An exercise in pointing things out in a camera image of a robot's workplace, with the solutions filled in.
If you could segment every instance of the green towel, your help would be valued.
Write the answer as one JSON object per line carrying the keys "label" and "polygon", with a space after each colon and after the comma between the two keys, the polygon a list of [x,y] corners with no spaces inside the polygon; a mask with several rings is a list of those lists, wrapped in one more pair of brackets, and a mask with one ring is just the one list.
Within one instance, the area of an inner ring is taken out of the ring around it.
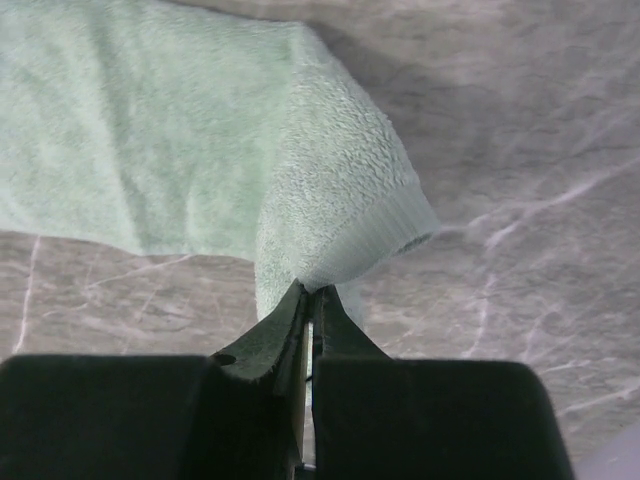
{"label": "green towel", "polygon": [[0,228],[255,262],[258,317],[438,222],[390,122],[308,27],[152,0],[0,2]]}

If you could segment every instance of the gray marble countertop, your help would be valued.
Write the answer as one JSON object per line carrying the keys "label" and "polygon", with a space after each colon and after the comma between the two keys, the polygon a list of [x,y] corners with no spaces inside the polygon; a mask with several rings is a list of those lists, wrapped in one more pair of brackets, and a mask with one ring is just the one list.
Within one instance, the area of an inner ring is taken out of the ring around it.
{"label": "gray marble countertop", "polygon": [[[385,351],[527,363],[573,459],[640,419],[639,0],[192,3],[308,21],[393,121],[444,229],[364,279]],[[241,260],[0,242],[2,358],[209,354],[255,322]]]}

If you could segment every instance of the towel fold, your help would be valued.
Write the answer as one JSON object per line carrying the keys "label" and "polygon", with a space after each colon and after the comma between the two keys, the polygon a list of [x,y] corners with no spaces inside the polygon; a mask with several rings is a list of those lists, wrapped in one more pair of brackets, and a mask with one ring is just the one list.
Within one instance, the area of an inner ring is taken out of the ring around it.
{"label": "towel fold", "polygon": [[438,228],[390,122],[297,22],[4,0],[0,228],[255,262],[258,318]]}

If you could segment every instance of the light green towel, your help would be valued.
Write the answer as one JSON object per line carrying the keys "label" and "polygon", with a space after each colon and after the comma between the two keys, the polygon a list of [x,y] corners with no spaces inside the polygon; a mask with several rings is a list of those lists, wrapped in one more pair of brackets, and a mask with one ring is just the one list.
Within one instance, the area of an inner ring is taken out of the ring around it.
{"label": "light green towel", "polygon": [[389,121],[301,23],[0,2],[0,228],[255,261],[258,317],[438,222]]}

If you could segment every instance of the marble table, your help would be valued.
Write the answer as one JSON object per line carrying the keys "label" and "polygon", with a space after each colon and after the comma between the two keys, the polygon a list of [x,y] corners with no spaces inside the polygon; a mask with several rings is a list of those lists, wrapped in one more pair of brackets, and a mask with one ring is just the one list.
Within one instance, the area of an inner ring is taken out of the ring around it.
{"label": "marble table", "polygon": [[[191,3],[308,21],[393,121],[444,229],[363,281],[386,352],[527,363],[574,460],[640,419],[639,0]],[[209,354],[256,321],[241,260],[0,242],[1,358]]]}

